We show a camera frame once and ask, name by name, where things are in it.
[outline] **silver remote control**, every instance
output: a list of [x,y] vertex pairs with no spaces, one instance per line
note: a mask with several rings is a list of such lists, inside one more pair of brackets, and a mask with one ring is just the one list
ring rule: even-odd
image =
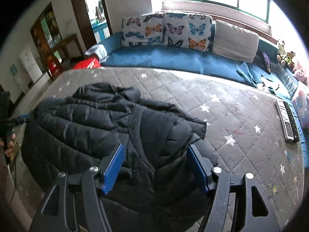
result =
[[294,140],[292,126],[286,112],[284,103],[282,102],[282,100],[277,99],[275,104],[281,119],[285,140]]

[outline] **screw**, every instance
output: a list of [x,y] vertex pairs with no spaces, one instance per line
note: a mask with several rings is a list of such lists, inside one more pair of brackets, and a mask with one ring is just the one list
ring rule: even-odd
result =
[[90,168],[90,171],[93,172],[93,173],[95,173],[95,172],[98,171],[98,167],[91,167],[91,168]]
[[246,177],[248,178],[248,179],[253,179],[253,174],[252,173],[246,173]]
[[58,173],[58,177],[59,177],[59,178],[65,177],[65,172],[59,172],[59,173]]
[[220,167],[214,167],[213,171],[215,173],[221,173],[222,172],[222,169]]

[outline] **teddy bear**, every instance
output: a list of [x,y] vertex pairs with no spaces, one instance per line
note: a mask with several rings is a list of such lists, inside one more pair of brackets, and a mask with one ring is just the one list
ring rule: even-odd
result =
[[306,77],[305,77],[303,69],[297,69],[294,72],[293,76],[294,76],[294,78],[296,78],[298,81],[300,81],[302,83],[305,82],[305,80],[306,80]]
[[293,70],[295,63],[292,61],[292,58],[296,56],[296,53],[293,51],[287,52],[285,55],[277,55],[278,62],[281,63],[282,66],[287,64],[291,70]]
[[279,49],[279,54],[280,55],[286,55],[286,52],[284,50],[284,40],[279,39],[277,42],[277,46]]

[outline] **window frame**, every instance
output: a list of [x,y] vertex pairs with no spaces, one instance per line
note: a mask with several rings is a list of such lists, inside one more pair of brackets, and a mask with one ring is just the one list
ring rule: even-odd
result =
[[224,7],[228,7],[230,9],[234,9],[234,10],[237,10],[237,11],[240,11],[240,12],[243,12],[247,15],[250,15],[250,16],[253,16],[265,23],[268,24],[268,19],[269,19],[269,8],[270,8],[270,0],[267,0],[267,11],[266,11],[266,19],[262,19],[262,18],[259,18],[258,16],[255,16],[247,11],[244,11],[244,10],[241,10],[239,9],[239,0],[237,0],[237,7],[234,7],[234,6],[231,6],[231,5],[228,5],[228,4],[224,4],[224,3],[219,3],[219,2],[214,2],[214,1],[209,1],[209,0],[187,0],[187,1],[198,1],[198,2],[205,2],[205,3],[212,3],[212,4],[216,4],[216,5],[221,5],[221,6],[224,6]]

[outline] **bed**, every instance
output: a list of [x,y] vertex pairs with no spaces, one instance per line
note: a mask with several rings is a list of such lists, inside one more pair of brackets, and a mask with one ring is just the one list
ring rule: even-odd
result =
[[[219,157],[219,166],[229,173],[251,172],[269,196],[282,228],[291,220],[302,200],[304,166],[300,142],[286,143],[276,96],[221,78],[189,72],[148,68],[78,69],[66,71],[47,89],[42,98],[67,97],[86,84],[110,82],[140,89],[142,97],[176,104],[207,122],[204,142]],[[18,134],[22,144],[23,129]],[[17,158],[18,192],[31,217],[44,196],[21,153]],[[234,195],[224,231],[233,218]],[[202,219],[188,231],[197,231]]]

